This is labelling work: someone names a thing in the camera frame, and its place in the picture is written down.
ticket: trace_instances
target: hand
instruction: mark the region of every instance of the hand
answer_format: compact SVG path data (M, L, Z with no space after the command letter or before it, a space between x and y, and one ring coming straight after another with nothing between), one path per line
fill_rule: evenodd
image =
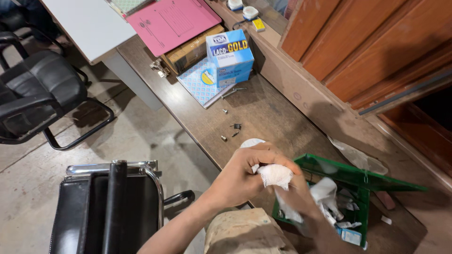
M315 218L321 215L303 175L293 176L289 183L289 191L285 191L279 186L274 186L274 188L286 204L302 216Z
M294 174L302 174L298 165L282 155L273 144L260 143L237 149L203 196L217 209L235 207L254 198L264 188L261 176L253 174L251 169L256 164L280 164L288 167Z

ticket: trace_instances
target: pink folder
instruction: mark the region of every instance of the pink folder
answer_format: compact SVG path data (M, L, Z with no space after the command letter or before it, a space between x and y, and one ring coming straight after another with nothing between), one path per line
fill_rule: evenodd
M161 0L126 18L154 56L219 24L204 0Z

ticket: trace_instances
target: blue box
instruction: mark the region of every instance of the blue box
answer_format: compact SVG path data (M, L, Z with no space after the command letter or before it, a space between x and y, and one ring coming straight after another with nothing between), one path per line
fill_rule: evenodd
M254 57L242 29L207 36L206 45L209 74L217 87L248 80Z
M342 241L346 241L358 246L360 245L362 237L361 233L346 228L340 228L338 226L336 226L335 228Z

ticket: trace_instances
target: green toolbox lid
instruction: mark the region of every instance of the green toolbox lid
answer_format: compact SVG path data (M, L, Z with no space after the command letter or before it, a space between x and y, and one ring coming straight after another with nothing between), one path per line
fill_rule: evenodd
M312 154L303 154L294 159L301 169L333 180L359 186L370 191L426 191L427 188L355 168Z

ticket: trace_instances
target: white gauze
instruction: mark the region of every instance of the white gauze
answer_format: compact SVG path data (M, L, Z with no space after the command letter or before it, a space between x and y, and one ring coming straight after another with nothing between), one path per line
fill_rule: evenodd
M262 177L264 188L269 185L277 185L285 191L289 190L289 182L293 177L293 172L289 168L283 165L270 164L257 168L257 173Z

